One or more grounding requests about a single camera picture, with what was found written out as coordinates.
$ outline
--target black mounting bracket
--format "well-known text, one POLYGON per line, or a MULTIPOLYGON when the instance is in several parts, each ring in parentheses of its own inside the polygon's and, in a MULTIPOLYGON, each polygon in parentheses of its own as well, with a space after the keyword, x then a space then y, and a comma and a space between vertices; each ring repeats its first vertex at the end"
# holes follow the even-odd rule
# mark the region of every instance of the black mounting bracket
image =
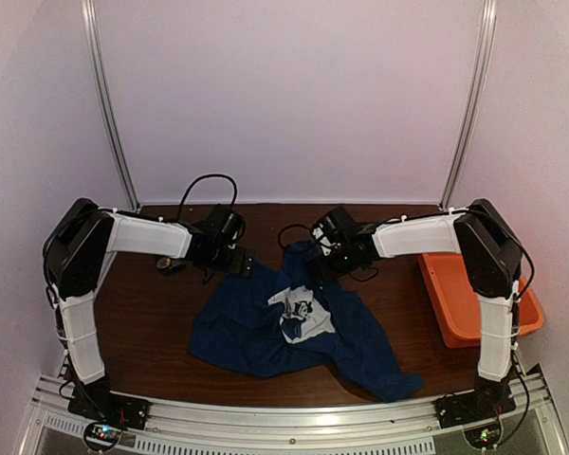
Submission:
POLYGON ((481 420, 492 419, 495 410, 499 407, 500 414, 511 412, 516 409, 516 403, 512 398, 512 392, 508 386, 505 393, 493 404, 491 408, 477 406, 480 399, 477 391, 469 391, 459 394, 447 394, 434 403, 436 414, 441 428, 467 425, 481 420))
POLYGON ((145 421, 150 408, 150 403, 147 400, 111 392, 108 399, 112 410, 103 416, 99 416, 98 412, 88 403, 84 394, 78 388, 74 388, 67 410, 87 419, 101 420, 116 428, 145 429, 145 421))

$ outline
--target orange bin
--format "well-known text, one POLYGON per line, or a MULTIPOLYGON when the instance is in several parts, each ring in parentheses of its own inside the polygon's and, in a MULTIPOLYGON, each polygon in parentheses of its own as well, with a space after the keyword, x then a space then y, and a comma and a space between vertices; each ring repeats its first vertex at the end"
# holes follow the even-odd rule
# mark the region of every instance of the orange bin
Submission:
MULTIPOLYGON (((481 344, 481 308, 468 282, 464 260, 459 254, 422 254, 421 272, 448 348, 467 348, 481 344)), ((523 289, 526 280, 521 277, 523 289)), ((543 311, 531 289, 521 300, 521 336, 543 326, 543 311)))

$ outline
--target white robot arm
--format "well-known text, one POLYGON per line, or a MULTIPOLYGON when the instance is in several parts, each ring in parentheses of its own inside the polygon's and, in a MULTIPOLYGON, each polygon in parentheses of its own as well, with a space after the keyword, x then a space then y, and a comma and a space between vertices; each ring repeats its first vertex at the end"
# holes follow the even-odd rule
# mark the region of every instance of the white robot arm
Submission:
MULTIPOLYGON (((47 294, 55 310, 60 339, 68 350, 76 383, 70 411, 109 419, 118 413, 144 414, 143 400, 119 401, 109 392, 101 359, 94 300, 105 253, 126 251, 182 259, 196 267, 250 274, 252 254, 237 246, 244 233, 242 216, 215 206, 207 219, 183 225, 116 209, 100 209, 79 199, 54 229, 43 248, 47 294)), ((129 427, 142 428, 135 417, 129 427)))
POLYGON ((322 255, 310 262, 310 268, 321 281, 367 268, 380 259, 461 253, 481 306, 481 356, 474 408, 492 415, 507 387, 524 292, 519 292, 524 248, 497 210, 479 199, 463 209, 358 223, 343 207, 337 207, 312 227, 312 235, 322 255))

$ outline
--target ventilation slots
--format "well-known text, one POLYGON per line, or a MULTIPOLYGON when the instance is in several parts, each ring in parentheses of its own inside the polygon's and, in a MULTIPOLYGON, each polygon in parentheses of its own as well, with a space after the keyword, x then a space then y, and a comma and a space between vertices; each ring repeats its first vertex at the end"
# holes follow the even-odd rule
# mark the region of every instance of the ventilation slots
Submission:
MULTIPOLYGON (((275 455, 269 451, 214 451, 196 447, 182 446, 177 443, 138 437, 135 448, 141 453, 150 455, 275 455)), ((300 455, 316 455, 314 452, 300 450, 300 455)), ((409 443, 388 444, 383 448, 350 452, 322 452, 320 455, 434 455, 432 438, 424 438, 409 443)))
POLYGON ((82 425, 76 422, 72 422, 69 419, 64 419, 62 417, 55 415, 48 415, 48 417, 46 418, 46 426, 53 429, 58 429, 63 433, 73 434, 75 436, 83 434, 82 425))

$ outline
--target brown tabletop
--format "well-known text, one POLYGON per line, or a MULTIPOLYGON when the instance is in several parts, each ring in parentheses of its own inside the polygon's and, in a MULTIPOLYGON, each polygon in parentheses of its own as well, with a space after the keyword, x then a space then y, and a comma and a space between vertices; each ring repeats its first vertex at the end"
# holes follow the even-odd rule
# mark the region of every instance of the brown tabletop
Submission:
MULTIPOLYGON (((434 206, 346 206, 359 221, 383 220, 435 211, 434 206)), ((291 223, 311 225, 333 206, 236 206, 247 221, 241 245, 275 270, 282 251, 276 234, 291 223)), ((173 217, 175 207, 147 207, 143 213, 173 217)), ((185 208, 196 221, 206 207, 185 208)), ((301 240, 291 231, 285 240, 301 240)), ((365 283, 340 280, 355 290, 388 334, 402 370, 420 373, 426 383, 415 396, 470 389, 479 351, 448 349, 440 336, 415 256, 376 263, 379 276, 365 283)), ((223 280, 206 286, 202 272, 188 268, 170 277, 156 271, 149 255, 120 253, 96 302, 101 354, 115 391, 170 400, 231 406, 311 407, 378 401, 340 377, 333 365, 260 379, 213 367, 187 353, 193 320, 223 280)))

